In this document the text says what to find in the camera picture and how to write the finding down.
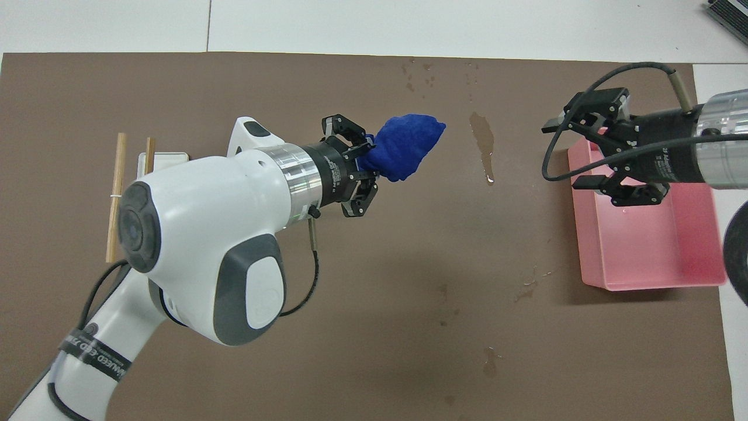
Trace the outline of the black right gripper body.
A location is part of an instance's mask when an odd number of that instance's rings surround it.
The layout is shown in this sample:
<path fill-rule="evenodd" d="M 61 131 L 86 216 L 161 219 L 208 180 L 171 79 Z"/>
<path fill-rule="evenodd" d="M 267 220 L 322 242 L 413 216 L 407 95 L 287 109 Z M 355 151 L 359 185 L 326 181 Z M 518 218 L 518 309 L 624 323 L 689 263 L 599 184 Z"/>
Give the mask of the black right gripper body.
<path fill-rule="evenodd" d="M 657 142 L 686 139 L 695 135 L 702 109 L 690 113 L 681 109 L 633 116 L 607 128 L 607 136 L 626 146 L 649 146 Z M 628 177 L 643 183 L 703 183 L 694 146 L 666 146 L 634 157 L 628 162 Z"/>

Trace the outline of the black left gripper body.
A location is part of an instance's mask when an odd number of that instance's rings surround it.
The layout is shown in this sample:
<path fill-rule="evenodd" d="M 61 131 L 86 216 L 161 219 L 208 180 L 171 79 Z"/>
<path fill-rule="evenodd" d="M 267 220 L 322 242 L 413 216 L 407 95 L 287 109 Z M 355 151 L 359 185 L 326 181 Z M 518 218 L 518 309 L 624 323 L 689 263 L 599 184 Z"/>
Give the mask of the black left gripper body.
<path fill-rule="evenodd" d="M 356 171 L 353 163 L 345 161 L 349 146 L 339 139 L 325 139 L 304 151 L 313 160 L 321 179 L 321 204 L 347 202 L 353 196 L 355 181 L 350 178 Z"/>

